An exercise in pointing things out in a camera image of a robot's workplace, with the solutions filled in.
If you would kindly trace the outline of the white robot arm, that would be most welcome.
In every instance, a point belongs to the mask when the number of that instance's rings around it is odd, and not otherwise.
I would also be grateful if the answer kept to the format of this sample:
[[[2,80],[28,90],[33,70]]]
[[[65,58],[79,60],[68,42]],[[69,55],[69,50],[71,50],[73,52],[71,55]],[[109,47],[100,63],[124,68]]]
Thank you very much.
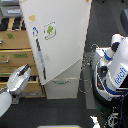
[[[16,69],[7,81],[7,87],[0,89],[0,117],[9,109],[13,95],[20,94],[27,86],[31,66],[23,65]]]

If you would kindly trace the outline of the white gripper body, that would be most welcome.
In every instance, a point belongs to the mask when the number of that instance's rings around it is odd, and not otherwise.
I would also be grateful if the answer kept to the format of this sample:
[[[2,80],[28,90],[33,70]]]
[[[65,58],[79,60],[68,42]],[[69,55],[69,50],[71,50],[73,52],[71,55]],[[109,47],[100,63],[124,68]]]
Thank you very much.
[[[23,75],[19,76],[19,72],[25,66],[21,66],[16,69],[9,77],[7,82],[7,88],[12,94],[20,94],[26,87],[28,80],[30,78],[31,68],[29,68]]]

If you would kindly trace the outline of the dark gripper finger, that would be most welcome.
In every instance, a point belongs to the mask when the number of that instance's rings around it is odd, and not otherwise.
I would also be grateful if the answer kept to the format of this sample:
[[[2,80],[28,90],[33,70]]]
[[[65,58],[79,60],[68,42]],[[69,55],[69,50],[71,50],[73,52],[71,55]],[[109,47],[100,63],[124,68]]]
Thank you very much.
[[[31,66],[26,64],[25,67],[19,72],[19,76],[23,75]]]

